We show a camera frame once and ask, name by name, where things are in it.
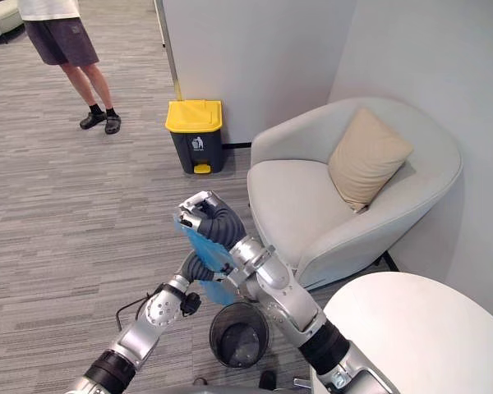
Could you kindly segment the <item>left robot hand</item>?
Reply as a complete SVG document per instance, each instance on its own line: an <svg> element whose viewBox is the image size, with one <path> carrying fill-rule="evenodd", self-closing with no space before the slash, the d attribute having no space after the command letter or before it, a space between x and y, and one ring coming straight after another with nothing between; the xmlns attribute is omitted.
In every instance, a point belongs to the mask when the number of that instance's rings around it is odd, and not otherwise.
<svg viewBox="0 0 493 394"><path fill-rule="evenodd" d="M194 281L212 282L214 280L214 272L205 266L195 251L191 251L183 260L178 274L189 283Z"/></svg>

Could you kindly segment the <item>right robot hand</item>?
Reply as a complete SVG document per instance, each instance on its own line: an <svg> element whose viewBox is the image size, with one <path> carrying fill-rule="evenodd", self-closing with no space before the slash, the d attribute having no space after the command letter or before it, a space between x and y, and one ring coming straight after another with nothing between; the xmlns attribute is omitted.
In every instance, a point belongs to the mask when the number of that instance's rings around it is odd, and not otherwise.
<svg viewBox="0 0 493 394"><path fill-rule="evenodd" d="M200 191L180 203L177 220L226 250L231 250L247 235L242 220L212 190Z"/></svg>

